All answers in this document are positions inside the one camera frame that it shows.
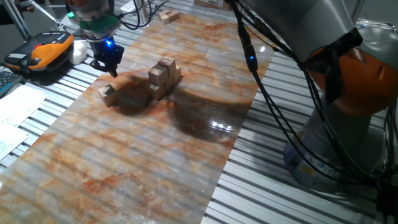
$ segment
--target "white paper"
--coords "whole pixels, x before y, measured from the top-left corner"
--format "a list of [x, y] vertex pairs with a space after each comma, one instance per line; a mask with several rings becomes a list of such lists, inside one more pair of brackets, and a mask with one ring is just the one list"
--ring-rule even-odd
[[0, 123], [0, 160], [27, 139], [27, 134], [6, 123]]
[[24, 85], [0, 100], [0, 122], [18, 127], [40, 107], [46, 95]]

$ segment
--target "wooden cube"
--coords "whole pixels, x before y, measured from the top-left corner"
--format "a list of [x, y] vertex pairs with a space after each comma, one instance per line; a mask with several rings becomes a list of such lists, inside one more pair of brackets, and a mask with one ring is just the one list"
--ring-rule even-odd
[[155, 100], [161, 100], [166, 95], [166, 86], [162, 84], [161, 86], [156, 86], [153, 84], [148, 84], [149, 95]]
[[161, 86], [169, 78], [169, 71], [166, 67], [155, 65], [149, 71], [149, 83]]
[[170, 23], [170, 18], [169, 18], [168, 15], [166, 15], [166, 14], [164, 14], [164, 15], [162, 16], [162, 15], [160, 15], [160, 13], [159, 13], [158, 18], [159, 18], [159, 20], [163, 23], [163, 25], [167, 25], [167, 24]]
[[166, 85], [166, 91], [171, 90], [174, 86], [174, 77], [170, 77], [168, 80], [166, 80], [165, 85]]
[[173, 79], [173, 76], [174, 76], [175, 72], [177, 71], [177, 67], [176, 67], [174, 58], [162, 57], [162, 59], [160, 61], [158, 61], [157, 64], [161, 65], [163, 67], [166, 67], [167, 71], [169, 71], [169, 78]]
[[170, 22], [174, 22], [175, 21], [175, 17], [171, 12], [166, 13], [166, 15], [169, 17]]
[[115, 105], [119, 100], [118, 93], [110, 84], [100, 88], [98, 93], [107, 107]]
[[177, 71], [174, 74], [174, 84], [178, 83], [182, 77], [181, 67], [177, 65]]
[[180, 13], [177, 10], [172, 9], [171, 12], [172, 12], [172, 14], [174, 16], [174, 20], [175, 21], [180, 18]]

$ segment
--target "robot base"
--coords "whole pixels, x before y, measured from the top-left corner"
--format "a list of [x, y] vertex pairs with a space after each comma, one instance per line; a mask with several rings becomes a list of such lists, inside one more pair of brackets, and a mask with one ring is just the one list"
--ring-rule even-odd
[[[372, 172], [382, 158], [384, 132], [369, 127], [371, 117], [350, 117], [338, 111], [333, 105], [325, 105], [323, 111], [347, 151], [347, 153], [342, 153], [344, 160], [347, 161], [347, 155], [349, 155], [366, 172]], [[298, 136], [304, 145], [318, 157], [336, 168], [344, 170], [340, 158], [329, 143], [323, 123], [316, 111], [312, 113], [308, 123], [298, 133]], [[294, 137], [292, 139], [305, 158], [318, 170], [335, 179], [354, 182], [349, 177], [315, 159]], [[345, 184], [331, 180], [313, 170], [290, 143], [285, 147], [284, 160], [287, 169], [299, 185], [328, 193], [338, 192], [346, 187]]]

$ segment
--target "black cable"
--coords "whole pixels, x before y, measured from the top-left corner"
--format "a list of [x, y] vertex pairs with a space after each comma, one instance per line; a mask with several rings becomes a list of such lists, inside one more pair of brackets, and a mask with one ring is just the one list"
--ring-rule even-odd
[[279, 52], [281, 54], [286, 54], [285, 52], [283, 52], [283, 50], [279, 50], [277, 47], [272, 46], [271, 44], [267, 43], [265, 40], [261, 39], [261, 37], [259, 37], [255, 32], [253, 32], [253, 30], [251, 30], [247, 25], [244, 25], [246, 27], [247, 30], [249, 30], [253, 35], [255, 35], [258, 39], [260, 39], [263, 43], [265, 43], [266, 45], [268, 45], [269, 47], [271, 47], [273, 49], [273, 51], [275, 52]]
[[[248, 21], [249, 23], [251, 22], [249, 19], [245, 18], [245, 16], [242, 15], [239, 11], [237, 12], [237, 14], [239, 14], [239, 15], [238, 15], [239, 17], [242, 17], [243, 19], [245, 19], [245, 21]], [[287, 48], [284, 44], [282, 44], [281, 42], [279, 42], [279, 40], [277, 40], [277, 37], [276, 37], [274, 34], [272, 34], [272, 32], [271, 32], [270, 29], [268, 29], [267, 32], [261, 32], [261, 33], [262, 33], [263, 35], [265, 35], [266, 37], [267, 37], [267, 35], [272, 35], [272, 37], [270, 38], [270, 40], [273, 39], [274, 41], [278, 41], [278, 43], [275, 43], [275, 44], [279, 45], [279, 47], [281, 47], [282, 49], [284, 48], [283, 50], [284, 50], [287, 54], [289, 54], [289, 55], [293, 54], [293, 52], [291, 52], [291, 50], [290, 50], [289, 48]], [[308, 81], [308, 78], [310, 79], [309, 74], [307, 74], [306, 80], [307, 80], [308, 85], [310, 86], [309, 81]], [[313, 93], [313, 91], [310, 91], [310, 94], [311, 94], [311, 96], [312, 96], [312, 99], [313, 99], [313, 102], [314, 102], [314, 105], [315, 105], [317, 111], [319, 111], [320, 113], [322, 113], [322, 111], [320, 110], [320, 108], [319, 108], [318, 105], [317, 105], [317, 102], [315, 102], [315, 100], [314, 100], [314, 93]], [[313, 153], [313, 152], [300, 140], [300, 138], [297, 136], [297, 133], [293, 130], [293, 128], [291, 127], [291, 125], [289, 124], [289, 122], [288, 122], [286, 119], [284, 119], [284, 116], [283, 116], [282, 112], [280, 112], [280, 110], [278, 109], [278, 107], [276, 107], [275, 109], [278, 111], [279, 115], [282, 117], [282, 119], [284, 120], [284, 122], [286, 123], [286, 125], [288, 126], [288, 128], [290, 129], [290, 131], [294, 134], [294, 136], [295, 136], [295, 138], [297, 139], [298, 143], [300, 143], [300, 145], [301, 145], [309, 154], [311, 154], [314, 158], [318, 159], [320, 162], [322, 162], [322, 163], [324, 163], [324, 164], [330, 166], [332, 169], [335, 169], [335, 170], [339, 171], [340, 173], [342, 173], [342, 174], [344, 174], [344, 175], [347, 175], [348, 177], [351, 177], [351, 178], [354, 178], [354, 179], [360, 179], [360, 178], [355, 177], [355, 176], [353, 176], [353, 175], [347, 174], [345, 171], [342, 171], [342, 170], [339, 169], [339, 168], [336, 168], [335, 166], [331, 165], [329, 162], [324, 161], [322, 158], [320, 158], [320, 157], [317, 156], [315, 153]]]
[[[258, 23], [262, 23], [258, 18], [256, 18], [256, 17], [251, 13], [251, 11], [249, 11], [248, 9], [246, 9], [240, 2], [239, 2], [239, 5], [241, 6], [241, 8], [243, 8], [243, 9], [247, 12], [248, 15], [251, 15], [251, 16], [252, 16], [252, 18], [251, 18], [252, 20], [254, 20], [255, 22], [257, 21], [257, 24], [258, 24]], [[283, 44], [281, 44], [281, 43], [279, 42], [279, 40], [277, 40], [276, 36], [271, 32], [271, 30], [270, 30], [268, 27], [266, 27], [266, 25], [263, 25], [263, 26], [260, 27], [260, 26], [257, 26], [256, 24], [254, 24], [254, 25], [253, 25], [253, 23], [251, 23], [251, 24], [252, 24], [252, 26], [254, 26], [255, 28], [257, 28], [260, 32], [261, 32], [260, 28], [265, 28], [265, 30], [264, 30], [265, 33], [263, 32], [263, 34], [264, 34], [266, 37], [268, 37], [271, 41], [276, 41], [275, 44], [279, 45], [279, 47], [281, 47], [282, 49], [283, 49], [283, 47], [285, 47], [285, 48], [287, 49], [286, 46], [283, 46]], [[302, 63], [300, 63], [300, 61], [296, 58], [296, 56], [293, 54], [293, 52], [289, 51], [289, 49], [286, 50], [286, 52], [288, 52], [288, 53], [291, 54], [291, 57], [297, 62], [297, 65], [299, 66], [299, 68], [304, 72], [304, 74], [305, 74], [305, 76], [306, 76], [306, 79], [307, 79], [308, 88], [310, 89], [310, 93], [311, 93], [312, 99], [313, 99], [313, 101], [314, 101], [315, 108], [317, 109], [318, 114], [320, 115], [320, 117], [321, 117], [321, 119], [323, 120], [324, 124], [327, 123], [327, 122], [325, 122], [325, 119], [324, 119], [324, 115], [323, 115], [322, 110], [319, 109], [318, 104], [317, 104], [317, 102], [316, 102], [316, 101], [320, 102], [320, 98], [319, 98], [317, 89], [316, 89], [316, 87], [315, 87], [315, 84], [313, 83], [313, 80], [310, 78], [310, 75], [308, 74], [308, 71], [306, 71], [305, 67], [302, 65]], [[328, 135], [328, 138], [329, 138], [329, 140], [330, 140], [330, 142], [331, 142], [333, 148], [336, 149], [336, 153], [337, 153], [337, 155], [339, 156], [340, 160], [342, 161], [343, 165], [344, 165], [345, 167], [351, 167], [353, 170], [356, 170], [357, 168], [356, 168], [355, 166], [353, 166], [352, 164], [350, 164], [350, 163], [346, 163], [346, 161], [344, 160], [344, 157], [341, 155], [340, 150], [338, 149], [338, 148], [339, 148], [339, 144], [336, 142], [336, 139], [335, 139], [336, 136], [335, 136], [335, 137], [330, 136], [330, 133], [329, 133], [327, 130], [326, 130], [326, 133], [327, 133], [327, 135]]]
[[[306, 78], [307, 77], [309, 77], [309, 74], [308, 74], [308, 72], [305, 70], [305, 69], [302, 69], [303, 71], [304, 71], [304, 73], [306, 74]], [[313, 96], [313, 89], [315, 89], [315, 91], [316, 91], [316, 94], [318, 93], [317, 92], [317, 90], [316, 90], [316, 88], [314, 87], [315, 85], [313, 84], [313, 82], [311, 83], [311, 82], [309, 82], [309, 80], [310, 81], [312, 81], [312, 79], [310, 79], [310, 78], [307, 78], [307, 83], [308, 83], [308, 87], [309, 87], [309, 89], [310, 89], [310, 91], [311, 91], [311, 94], [312, 94], [312, 98], [314, 97]], [[334, 142], [334, 139], [331, 137], [331, 136], [329, 136], [329, 138], [330, 138], [330, 142], [332, 143], [332, 144], [334, 144], [333, 142]]]
[[[279, 118], [277, 117], [277, 115], [275, 114], [274, 110], [272, 109], [272, 106], [278, 111], [279, 115], [281, 116], [281, 118], [284, 120], [284, 122], [286, 123], [286, 125], [291, 129], [291, 131], [293, 132], [293, 134], [295, 135], [296, 139], [299, 141], [299, 137], [297, 136], [297, 134], [295, 133], [295, 131], [292, 129], [292, 127], [290, 126], [289, 122], [287, 122], [286, 118], [284, 117], [284, 115], [280, 112], [280, 110], [278, 109], [277, 105], [273, 102], [272, 98], [269, 96], [268, 92], [266, 91], [266, 89], [264, 88], [264, 85], [262, 84], [258, 74], [257, 74], [257, 59], [256, 59], [256, 53], [253, 49], [253, 46], [251, 45], [251, 41], [250, 41], [250, 36], [248, 35], [248, 33], [246, 32], [245, 29], [242, 29], [241, 27], [243, 27], [243, 21], [242, 21], [242, 14], [238, 11], [238, 8], [236, 7], [235, 3], [232, 2], [231, 3], [232, 8], [234, 10], [234, 13], [236, 15], [236, 18], [238, 20], [238, 34], [241, 38], [241, 42], [243, 45], [243, 49], [245, 52], [245, 57], [246, 57], [246, 61], [248, 64], [248, 68], [249, 71], [252, 72], [257, 84], [259, 85], [259, 88], [264, 96], [264, 98], [267, 101], [267, 104], [269, 106], [269, 109], [272, 113], [272, 115], [274, 116], [275, 120], [277, 121], [278, 125], [281, 127], [282, 132], [286, 135], [287, 139], [289, 140], [289, 143], [291, 143], [291, 145], [295, 148], [295, 150], [299, 153], [299, 155], [302, 157], [302, 159], [315, 171], [317, 171], [318, 173], [320, 173], [321, 175], [324, 175], [325, 177], [331, 179], [331, 180], [335, 180], [338, 182], [343, 182], [346, 184], [364, 184], [362, 182], [348, 182], [345, 180], [340, 180], [340, 179], [336, 179], [328, 174], [325, 174], [324, 172], [320, 171], [319, 169], [317, 169], [310, 161], [308, 161], [307, 158], [305, 158], [305, 156], [302, 154], [302, 152], [296, 147], [295, 143], [293, 142], [293, 140], [290, 138], [289, 134], [287, 133], [286, 129], [283, 127], [282, 123], [279, 121]], [[316, 156], [312, 151], [309, 150], [309, 153], [312, 154], [315, 158], [317, 158], [318, 156]], [[340, 171], [342, 174], [344, 174], [344, 172], [342, 170], [337, 169], [336, 167], [331, 166], [331, 164], [329, 163], [325, 163], [326, 165], [330, 166], [332, 169], [334, 170], [338, 170]]]
[[150, 2], [150, 3], [149, 3], [149, 18], [148, 18], [148, 21], [147, 21], [144, 25], [139, 25], [139, 22], [140, 22], [140, 16], [139, 16], [139, 14], [137, 14], [137, 17], [138, 17], [138, 20], [137, 20], [138, 23], [137, 23], [137, 24], [130, 24], [130, 23], [128, 23], [128, 22], [122, 21], [121, 19], [124, 17], [123, 14], [121, 14], [122, 16], [121, 16], [121, 15], [117, 16], [117, 18], [121, 21], [121, 24], [123, 24], [124, 26], [126, 26], [128, 29], [130, 29], [130, 30], [137, 30], [138, 28], [148, 26], [148, 24], [151, 22], [153, 16], [155, 15], [155, 13], [156, 13], [164, 4], [166, 4], [168, 1], [169, 1], [169, 0], [166, 0], [166, 1], [162, 2], [161, 4], [157, 5], [154, 12], [152, 12], [152, 5], [151, 5], [152, 3]]

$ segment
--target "table surface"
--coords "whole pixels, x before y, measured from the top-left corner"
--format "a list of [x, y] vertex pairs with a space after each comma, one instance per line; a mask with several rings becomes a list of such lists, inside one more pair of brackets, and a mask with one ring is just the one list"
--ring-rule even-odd
[[[188, 14], [152, 21], [119, 76], [100, 76], [3, 172], [2, 208], [37, 223], [200, 223], [257, 91], [236, 29]], [[257, 55], [261, 74], [270, 50]], [[183, 78], [151, 101], [147, 71], [162, 56]], [[111, 108], [97, 92], [109, 83], [120, 99]]]
[[[118, 9], [128, 1], [116, 0], [115, 13], [118, 14]], [[160, 2], [155, 0], [152, 7]], [[193, 0], [170, 0], [162, 9], [177, 9], [225, 22], [236, 21], [231, 11], [197, 6]], [[125, 17], [125, 20], [136, 23], [137, 17]], [[70, 32], [77, 29], [68, 28]], [[143, 28], [131, 31], [121, 27], [114, 37], [118, 44], [128, 48], [142, 31]], [[25, 76], [25, 85], [45, 92], [47, 99], [19, 126], [29, 138], [0, 161], [0, 172], [22, 156], [102, 75], [89, 66], [93, 52], [87, 42], [83, 43], [88, 47], [89, 56], [82, 64], [66, 63], [53, 72]], [[295, 62], [281, 54], [274, 54], [262, 82], [285, 116], [292, 121], [293, 128], [300, 130], [312, 112], [313, 104], [304, 75]], [[371, 126], [382, 128], [384, 117], [384, 112], [373, 116]], [[258, 91], [202, 223], [394, 223], [394, 217], [376, 211], [376, 190], [363, 188], [348, 194], [322, 194], [297, 186], [285, 168], [283, 150], [286, 138], [275, 128], [276, 125]], [[396, 185], [397, 180], [395, 176], [391, 182]], [[5, 212], [16, 218], [24, 213], [23, 210]]]

